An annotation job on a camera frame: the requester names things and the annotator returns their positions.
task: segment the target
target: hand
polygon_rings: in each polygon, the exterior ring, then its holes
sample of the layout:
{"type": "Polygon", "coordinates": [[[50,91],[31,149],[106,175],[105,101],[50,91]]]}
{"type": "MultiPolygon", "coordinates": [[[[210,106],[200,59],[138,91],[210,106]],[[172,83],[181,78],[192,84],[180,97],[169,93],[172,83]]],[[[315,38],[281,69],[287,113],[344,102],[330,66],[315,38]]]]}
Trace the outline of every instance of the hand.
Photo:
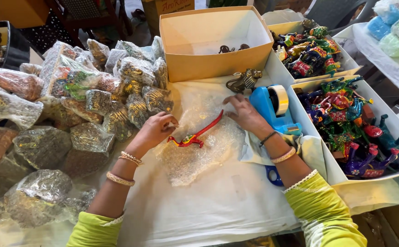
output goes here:
{"type": "Polygon", "coordinates": [[[178,121],[172,114],[160,112],[157,115],[153,115],[145,122],[125,152],[141,159],[148,150],[155,148],[165,138],[170,136],[176,126],[178,126],[178,121]]]}
{"type": "Polygon", "coordinates": [[[223,104],[229,102],[235,107],[237,113],[228,112],[227,115],[237,122],[244,130],[252,132],[260,140],[263,140],[273,132],[273,128],[256,111],[248,98],[244,98],[242,94],[237,94],[225,98],[223,104]]]}

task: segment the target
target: black bracelet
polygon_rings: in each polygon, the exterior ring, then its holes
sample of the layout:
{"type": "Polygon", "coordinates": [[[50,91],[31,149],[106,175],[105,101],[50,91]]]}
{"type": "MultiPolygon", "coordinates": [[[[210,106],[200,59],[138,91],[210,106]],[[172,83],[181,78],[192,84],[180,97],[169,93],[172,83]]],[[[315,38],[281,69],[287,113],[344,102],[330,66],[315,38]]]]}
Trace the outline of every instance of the black bracelet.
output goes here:
{"type": "Polygon", "coordinates": [[[273,131],[271,132],[271,134],[269,134],[267,137],[265,137],[265,139],[261,142],[261,144],[259,145],[259,147],[262,147],[264,145],[264,143],[268,140],[268,138],[272,137],[274,134],[276,134],[277,131],[273,131]]]}

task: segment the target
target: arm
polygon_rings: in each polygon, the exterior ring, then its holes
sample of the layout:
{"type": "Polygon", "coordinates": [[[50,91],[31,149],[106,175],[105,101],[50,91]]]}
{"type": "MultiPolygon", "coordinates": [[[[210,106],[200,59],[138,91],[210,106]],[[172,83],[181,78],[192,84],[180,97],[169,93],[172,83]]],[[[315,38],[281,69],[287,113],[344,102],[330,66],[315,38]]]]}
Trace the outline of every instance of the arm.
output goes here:
{"type": "MultiPolygon", "coordinates": [[[[156,147],[175,130],[174,126],[168,127],[171,122],[178,125],[174,116],[165,112],[150,117],[125,152],[141,159],[149,149],[156,147]]],[[[118,159],[111,173],[131,181],[136,168],[136,163],[118,159]]],[[[106,179],[87,212],[79,214],[79,221],[73,228],[67,247],[116,246],[129,188],[106,179]]]]}
{"type": "MultiPolygon", "coordinates": [[[[259,140],[264,140],[274,131],[241,94],[224,100],[224,104],[229,102],[237,113],[228,113],[228,116],[259,140]]],[[[289,145],[278,134],[270,137],[264,145],[273,159],[290,151],[289,145]]],[[[367,245],[367,240],[352,222],[348,207],[317,171],[312,171],[298,155],[275,165],[287,188],[285,197],[302,223],[307,246],[367,245]]]]}

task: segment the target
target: woman's left hand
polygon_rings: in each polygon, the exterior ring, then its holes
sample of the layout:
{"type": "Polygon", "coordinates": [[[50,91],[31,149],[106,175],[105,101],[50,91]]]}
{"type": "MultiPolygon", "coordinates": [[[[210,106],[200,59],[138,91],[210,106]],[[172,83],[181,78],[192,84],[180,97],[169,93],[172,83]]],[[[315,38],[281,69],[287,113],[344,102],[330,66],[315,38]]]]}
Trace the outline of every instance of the woman's left hand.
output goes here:
{"type": "Polygon", "coordinates": [[[134,149],[136,158],[140,159],[139,156],[145,155],[148,150],[155,148],[170,136],[176,126],[178,126],[178,121],[172,114],[160,112],[153,115],[145,122],[142,129],[128,145],[126,152],[128,153],[129,149],[134,149]]]}

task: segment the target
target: woman's right hand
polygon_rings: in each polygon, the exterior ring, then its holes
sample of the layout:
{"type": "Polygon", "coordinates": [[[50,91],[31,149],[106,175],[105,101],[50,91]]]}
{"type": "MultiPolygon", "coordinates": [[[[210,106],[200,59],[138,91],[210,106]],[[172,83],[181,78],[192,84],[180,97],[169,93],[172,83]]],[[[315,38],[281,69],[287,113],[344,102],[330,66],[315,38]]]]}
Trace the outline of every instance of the woman's right hand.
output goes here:
{"type": "Polygon", "coordinates": [[[227,115],[235,120],[244,130],[252,132],[260,140],[263,140],[273,132],[273,128],[256,111],[248,98],[244,98],[242,94],[236,94],[225,98],[223,104],[227,103],[231,103],[237,112],[228,112],[227,115]]]}

